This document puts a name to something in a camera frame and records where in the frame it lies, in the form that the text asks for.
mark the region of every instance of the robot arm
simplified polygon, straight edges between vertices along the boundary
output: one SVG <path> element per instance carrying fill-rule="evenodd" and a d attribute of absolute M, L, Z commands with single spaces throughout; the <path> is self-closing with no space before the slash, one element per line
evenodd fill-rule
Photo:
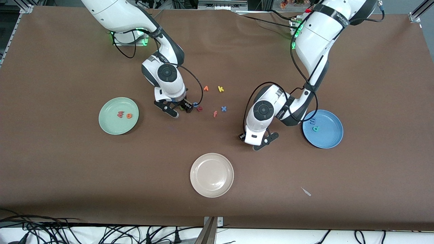
<path fill-rule="evenodd" d="M 106 29 L 120 35 L 139 28 L 144 29 L 143 32 L 160 43 L 157 51 L 146 59 L 141 67 L 145 78 L 155 87 L 154 104 L 174 118 L 178 117 L 178 112 L 173 109 L 176 106 L 191 112 L 193 106 L 186 100 L 186 88 L 181 74 L 172 65 L 184 63 L 184 52 L 163 28 L 145 10 L 133 6 L 126 0 L 82 0 L 82 2 Z"/>
<path fill-rule="evenodd" d="M 286 126 L 297 125 L 303 120 L 329 67 L 328 56 L 334 42 L 350 24 L 349 20 L 369 17 L 376 2 L 377 0 L 322 0 L 314 6 L 311 13 L 302 15 L 304 20 L 295 40 L 295 49 L 309 73 L 309 82 L 306 82 L 301 96 L 297 99 L 288 93 L 285 95 L 276 85 L 262 88 L 247 115 L 246 133 L 242 138 L 246 143 L 263 145 L 264 133 L 273 117 Z M 274 116 L 261 120 L 258 119 L 259 116 L 255 116 L 260 110 L 254 108 L 258 103 L 264 102 L 273 106 Z"/>

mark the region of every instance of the power cord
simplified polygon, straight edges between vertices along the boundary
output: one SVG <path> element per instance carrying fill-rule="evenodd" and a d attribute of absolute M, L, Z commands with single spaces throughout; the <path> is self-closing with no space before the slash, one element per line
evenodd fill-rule
<path fill-rule="evenodd" d="M 359 238 L 357 237 L 357 233 L 360 233 L 360 234 L 361 234 L 361 236 L 362 236 L 362 241 L 363 241 L 363 242 L 361 242 L 361 241 L 359 240 Z M 355 240 L 356 240 L 359 244 L 366 244 L 365 236 L 363 235 L 363 232 L 362 232 L 362 231 L 360 231 L 360 230 L 355 230 L 355 231 L 354 231 L 354 238 L 355 238 Z M 381 238 L 381 244 L 384 244 L 384 239 L 386 239 L 386 231 L 383 231 L 383 237 Z"/>
<path fill-rule="evenodd" d="M 179 231 L 178 231 L 178 226 L 175 227 L 175 240 L 173 241 L 174 244 L 178 244 L 181 243 L 182 240 L 181 238 L 179 238 Z"/>
<path fill-rule="evenodd" d="M 169 241 L 169 244 L 172 244 L 172 241 L 170 239 L 163 239 L 161 241 L 154 242 L 153 244 L 156 244 L 156 243 L 162 242 L 162 241 Z"/>
<path fill-rule="evenodd" d="M 285 16 L 281 15 L 279 12 L 272 10 L 272 9 L 266 10 L 266 12 L 273 12 L 273 13 L 277 14 L 277 16 L 279 16 L 280 18 L 282 18 L 284 20 L 291 20 L 291 18 L 297 17 L 297 15 L 292 16 L 292 17 L 285 17 Z"/>
<path fill-rule="evenodd" d="M 148 227 L 148 231 L 146 233 L 146 239 L 144 239 L 143 241 L 139 242 L 139 244 L 142 244 L 144 241 L 146 241 L 146 244 L 152 244 L 152 238 L 154 238 L 154 236 L 161 231 L 163 228 L 166 228 L 166 226 L 161 226 L 160 228 L 158 228 L 156 231 L 152 232 L 151 234 L 149 234 L 149 230 L 151 229 L 151 226 Z"/>
<path fill-rule="evenodd" d="M 288 96 L 287 96 L 285 90 L 284 90 L 284 89 L 283 89 L 279 84 L 277 84 L 277 83 L 274 83 L 274 82 L 271 82 L 271 81 L 267 81 L 267 82 L 264 82 L 264 83 L 260 84 L 259 86 L 257 86 L 257 87 L 253 90 L 252 94 L 250 95 L 249 100 L 247 101 L 247 104 L 246 104 L 246 109 L 244 110 L 244 117 L 243 117 L 243 131 L 244 131 L 244 133 L 246 133 L 246 125 L 245 125 L 245 123 L 246 123 L 246 113 L 247 113 L 247 108 L 248 108 L 248 106 L 249 106 L 250 100 L 252 99 L 253 94 L 255 94 L 255 92 L 256 92 L 256 91 L 257 91 L 261 86 L 263 86 L 263 85 L 265 85 L 265 84 L 273 84 L 273 85 L 276 85 L 277 87 L 279 87 L 279 88 L 283 91 L 283 94 L 285 95 L 286 100 L 288 100 Z"/>
<path fill-rule="evenodd" d="M 18 214 L 12 210 L 8 210 L 5 208 L 0 208 L 0 211 L 6 211 L 9 213 L 14 214 L 13 216 L 10 217 L 6 217 L 0 220 L 0 223 L 4 223 L 4 222 L 13 222 L 16 224 L 22 224 L 22 229 L 24 231 L 28 231 L 27 232 L 27 236 L 28 234 L 32 234 L 36 237 L 36 241 L 39 244 L 40 241 L 42 241 L 43 243 L 56 243 L 56 244 L 69 244 L 69 240 L 67 238 L 67 235 L 65 233 L 65 225 L 66 228 L 69 229 L 69 231 L 71 233 L 73 233 L 73 231 L 71 230 L 71 227 L 69 226 L 68 223 L 68 219 L 74 219 L 74 218 L 52 218 L 52 217 L 47 217 L 47 216 L 39 216 L 39 215 L 33 215 L 33 214 Z M 50 223 L 41 223 L 41 222 L 34 222 L 31 220 L 31 218 L 38 218 L 38 219 L 43 219 L 43 220 L 49 220 L 49 221 L 54 221 L 54 222 L 50 222 Z M 37 231 L 44 231 L 46 232 L 49 237 L 50 237 L 50 241 L 47 242 L 44 238 L 40 237 L 37 233 Z M 77 237 L 73 234 L 74 238 L 77 240 L 78 243 L 81 244 L 81 242 L 77 239 Z"/>
<path fill-rule="evenodd" d="M 180 229 L 180 230 L 178 230 L 178 231 L 184 231 L 184 230 L 193 229 L 193 228 L 201 228 L 201 227 L 199 227 L 199 226 L 187 227 L 187 228 L 184 228 L 184 229 Z M 173 234 L 175 234 L 175 233 L 176 233 L 176 231 L 174 231 L 174 232 L 172 232 L 172 233 L 170 233 L 170 234 L 167 234 L 167 235 L 163 236 L 162 238 L 160 238 L 158 241 L 153 242 L 153 244 L 158 243 L 158 242 L 160 242 L 160 241 L 166 239 L 167 237 L 169 237 L 169 236 L 171 236 L 171 235 L 173 235 Z"/>
<path fill-rule="evenodd" d="M 161 46 L 161 43 L 159 43 L 158 41 L 157 41 L 157 39 L 154 39 L 154 41 L 155 41 L 155 45 L 157 46 L 157 52 L 158 53 L 160 53 L 160 51 L 159 51 L 159 49 L 160 49 L 160 47 L 158 47 L 158 44 L 160 44 L 160 46 Z M 184 66 L 182 66 L 182 65 L 180 65 L 180 64 L 176 64 L 176 63 L 168 63 L 168 64 L 171 64 L 171 65 L 173 65 L 173 66 L 177 66 L 177 67 L 181 67 L 181 68 L 183 68 L 185 71 L 187 71 L 191 76 L 193 76 L 193 78 L 195 78 L 196 79 L 196 81 L 197 81 L 197 83 L 199 84 L 199 86 L 201 87 L 201 99 L 199 100 L 199 102 L 197 102 L 197 104 L 196 104 L 196 106 L 199 106 L 199 104 L 202 102 L 202 99 L 204 98 L 204 89 L 203 89 L 203 87 L 202 87 L 202 83 L 199 81 L 199 79 L 193 74 L 193 72 L 191 72 L 189 69 L 187 69 L 187 68 L 185 68 Z"/>
<path fill-rule="evenodd" d="M 128 33 L 128 32 L 132 32 L 132 33 L 133 33 L 133 38 L 134 38 L 134 53 L 133 53 L 133 56 L 131 56 L 131 57 L 128 56 L 128 55 L 126 55 L 123 51 L 121 51 L 121 50 L 119 49 L 118 45 L 117 45 L 116 42 L 115 42 L 115 34 L 114 34 L 113 31 L 110 31 L 110 34 L 112 35 L 112 38 L 113 38 L 113 44 L 115 45 L 115 47 L 119 50 L 119 52 L 122 53 L 122 55 L 124 55 L 125 57 L 127 57 L 127 58 L 129 58 L 129 59 L 134 58 L 134 56 L 135 56 L 135 52 L 136 52 L 136 49 L 137 49 L 136 38 L 135 38 L 135 35 L 134 35 L 134 31 L 135 31 L 135 30 L 136 30 L 136 29 L 134 29 L 134 30 L 129 30 L 129 31 L 123 33 L 123 34 Z"/>
<path fill-rule="evenodd" d="M 21 240 L 18 242 L 18 244 L 26 244 L 27 241 L 27 237 L 29 236 L 29 232 L 27 232 L 23 238 L 21 238 Z"/>
<path fill-rule="evenodd" d="M 381 21 L 383 21 L 385 15 L 386 15 L 386 14 L 384 13 L 383 1 L 378 0 L 378 7 L 380 8 L 380 11 L 381 11 L 381 19 L 379 19 L 379 20 L 375 20 L 375 19 L 363 19 L 363 18 L 361 18 L 361 19 L 354 19 L 354 20 L 351 20 L 350 23 L 353 23 L 353 22 L 355 22 L 355 21 L 360 21 L 360 20 L 366 20 L 366 21 L 372 21 L 372 22 L 381 22 Z"/>
<path fill-rule="evenodd" d="M 325 233 L 325 235 L 322 237 L 322 239 L 319 241 L 319 242 L 317 242 L 316 244 L 322 244 L 323 242 L 324 242 L 324 240 L 326 239 L 326 237 L 329 235 L 329 233 L 331 232 L 332 230 L 328 230 L 326 233 Z"/>
<path fill-rule="evenodd" d="M 246 18 L 249 18 L 249 19 L 258 20 L 258 21 L 262 21 L 262 22 L 266 22 L 266 23 L 270 23 L 270 24 L 274 24 L 274 25 L 278 25 L 278 26 L 284 26 L 284 27 L 288 27 L 291 29 L 296 28 L 295 26 L 284 25 L 284 24 L 280 24 L 280 23 L 276 23 L 276 22 L 272 22 L 272 21 L 268 21 L 268 20 L 262 20 L 262 19 L 258 19 L 258 18 L 254 18 L 254 17 L 250 17 L 250 16 L 245 16 L 245 15 L 243 15 L 243 16 Z"/>

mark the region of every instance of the beige plate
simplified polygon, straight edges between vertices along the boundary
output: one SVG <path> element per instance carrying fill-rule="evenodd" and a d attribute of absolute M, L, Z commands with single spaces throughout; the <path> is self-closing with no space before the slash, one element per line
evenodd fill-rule
<path fill-rule="evenodd" d="M 194 161 L 190 181 L 193 188 L 202 196 L 220 197 L 232 186 L 233 167 L 223 155 L 207 153 Z"/>

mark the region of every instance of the blue plate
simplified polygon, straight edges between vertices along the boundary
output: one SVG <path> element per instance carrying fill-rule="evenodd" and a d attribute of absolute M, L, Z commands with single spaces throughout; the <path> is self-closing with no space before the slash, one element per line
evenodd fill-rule
<path fill-rule="evenodd" d="M 310 118 L 313 112 L 308 113 L 305 118 Z M 344 128 L 336 115 L 318 109 L 311 120 L 303 122 L 303 133 L 312 145 L 319 148 L 333 148 L 341 142 Z"/>

